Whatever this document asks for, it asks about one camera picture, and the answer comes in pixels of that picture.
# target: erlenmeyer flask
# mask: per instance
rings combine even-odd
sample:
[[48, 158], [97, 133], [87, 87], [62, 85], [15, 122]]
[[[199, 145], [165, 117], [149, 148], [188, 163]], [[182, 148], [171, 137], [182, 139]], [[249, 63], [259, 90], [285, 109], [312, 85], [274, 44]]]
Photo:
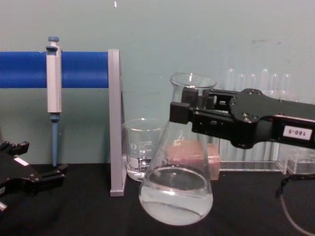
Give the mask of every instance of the erlenmeyer flask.
[[[216, 82], [195, 74], [175, 74], [173, 101], [202, 107]], [[206, 144], [192, 124], [168, 122], [139, 190], [144, 210], [169, 225], [189, 225], [203, 219], [213, 202]]]

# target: water in flask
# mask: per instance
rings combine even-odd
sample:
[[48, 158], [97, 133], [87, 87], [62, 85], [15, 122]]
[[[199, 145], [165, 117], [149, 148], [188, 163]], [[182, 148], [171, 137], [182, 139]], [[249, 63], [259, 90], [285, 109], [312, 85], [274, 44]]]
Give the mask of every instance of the water in flask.
[[204, 218], [213, 203], [208, 181], [186, 166], [155, 169], [146, 177], [150, 186], [140, 189], [140, 203], [156, 220], [169, 225], [189, 225]]

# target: blue bar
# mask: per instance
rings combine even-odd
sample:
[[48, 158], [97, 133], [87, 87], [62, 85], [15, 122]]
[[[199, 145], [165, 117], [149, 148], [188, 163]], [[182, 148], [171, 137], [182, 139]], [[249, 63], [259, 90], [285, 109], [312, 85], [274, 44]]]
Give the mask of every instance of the blue bar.
[[[107, 52], [62, 52], [63, 88], [108, 88]], [[0, 88], [46, 88], [46, 52], [0, 52]]]

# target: glass beaker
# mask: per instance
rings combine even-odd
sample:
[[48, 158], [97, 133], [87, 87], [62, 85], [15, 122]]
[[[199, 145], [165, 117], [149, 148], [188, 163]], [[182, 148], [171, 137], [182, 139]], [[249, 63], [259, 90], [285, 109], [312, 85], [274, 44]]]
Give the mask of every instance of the glass beaker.
[[142, 181], [165, 124], [158, 119], [140, 118], [122, 126], [126, 136], [127, 174], [133, 180]]
[[[173, 101], [202, 104], [202, 95], [216, 82], [195, 74], [175, 74]], [[193, 133], [192, 124], [168, 122], [139, 190], [144, 210], [169, 225], [189, 225], [203, 219], [213, 202], [208, 137]]]

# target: black tabletop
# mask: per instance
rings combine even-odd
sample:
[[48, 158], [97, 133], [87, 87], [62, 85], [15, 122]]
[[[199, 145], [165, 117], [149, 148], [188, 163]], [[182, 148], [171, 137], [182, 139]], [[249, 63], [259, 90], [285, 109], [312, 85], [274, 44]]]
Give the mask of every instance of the black tabletop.
[[[142, 209], [138, 182], [128, 178], [125, 196], [110, 197], [109, 164], [70, 165], [61, 188], [0, 199], [9, 206], [0, 216], [0, 236], [300, 236], [275, 198], [283, 178], [280, 173], [221, 172], [212, 181], [209, 215], [196, 224], [173, 227]], [[284, 196], [294, 220], [315, 232], [313, 181], [290, 183]]]

